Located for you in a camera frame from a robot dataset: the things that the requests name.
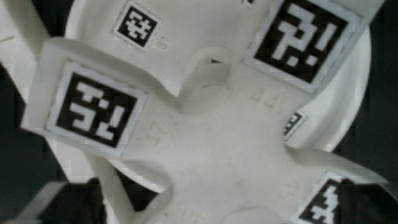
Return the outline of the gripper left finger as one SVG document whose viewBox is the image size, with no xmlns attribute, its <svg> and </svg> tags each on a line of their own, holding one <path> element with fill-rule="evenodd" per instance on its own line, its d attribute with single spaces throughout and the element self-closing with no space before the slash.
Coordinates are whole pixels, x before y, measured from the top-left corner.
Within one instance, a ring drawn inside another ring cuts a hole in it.
<svg viewBox="0 0 398 224">
<path fill-rule="evenodd" d="M 100 180 L 50 182 L 11 224 L 107 224 Z"/>
</svg>

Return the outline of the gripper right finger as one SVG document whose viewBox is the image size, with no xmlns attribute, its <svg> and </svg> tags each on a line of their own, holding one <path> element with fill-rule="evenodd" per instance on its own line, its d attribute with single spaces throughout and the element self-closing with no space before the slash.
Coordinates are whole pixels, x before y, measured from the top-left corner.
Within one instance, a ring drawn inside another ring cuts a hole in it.
<svg viewBox="0 0 398 224">
<path fill-rule="evenodd" d="M 398 224 L 398 199 L 379 184 L 345 181 L 338 201 L 336 224 Z"/>
</svg>

